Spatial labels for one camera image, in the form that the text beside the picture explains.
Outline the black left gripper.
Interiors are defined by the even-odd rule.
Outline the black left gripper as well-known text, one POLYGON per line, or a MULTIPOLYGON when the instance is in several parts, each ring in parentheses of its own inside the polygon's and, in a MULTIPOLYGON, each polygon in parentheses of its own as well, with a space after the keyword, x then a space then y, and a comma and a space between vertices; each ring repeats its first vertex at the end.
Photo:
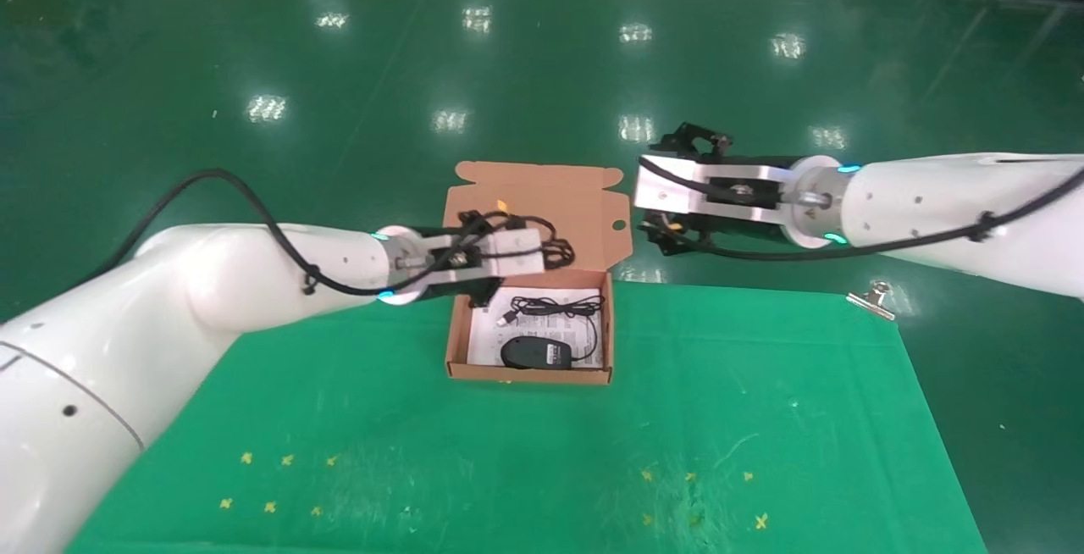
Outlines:
MULTIPOLYGON (((546 239, 542 242, 542 252, 545 254, 545 271, 559 271, 568 268, 575 262, 575 254, 570 254, 570 244, 566 239, 546 239)), ((446 281, 446 283, 427 286, 420 295, 420 301, 429 301, 441 296, 467 296, 468 306, 472 308, 485 308, 491 302, 493 296, 502 287, 504 279, 500 276, 487 276, 487 279, 446 281)))

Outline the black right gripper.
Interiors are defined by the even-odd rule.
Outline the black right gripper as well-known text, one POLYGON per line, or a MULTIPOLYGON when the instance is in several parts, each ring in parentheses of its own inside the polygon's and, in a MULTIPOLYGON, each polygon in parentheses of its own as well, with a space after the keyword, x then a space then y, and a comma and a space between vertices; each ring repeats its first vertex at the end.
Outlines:
POLYGON ((791 244, 784 198, 802 158, 728 155, 732 145, 727 133, 681 123, 648 147, 638 230, 663 256, 711 252, 719 236, 791 244))

